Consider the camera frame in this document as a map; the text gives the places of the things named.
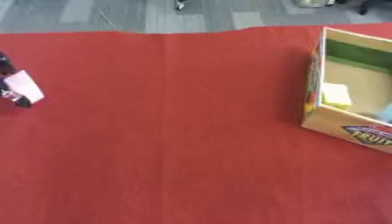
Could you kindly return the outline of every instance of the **floor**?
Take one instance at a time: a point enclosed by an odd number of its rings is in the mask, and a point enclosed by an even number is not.
[[[0,32],[222,32],[263,25],[365,24],[392,21],[392,4],[355,12],[358,1],[298,8],[297,0],[0,0]]]

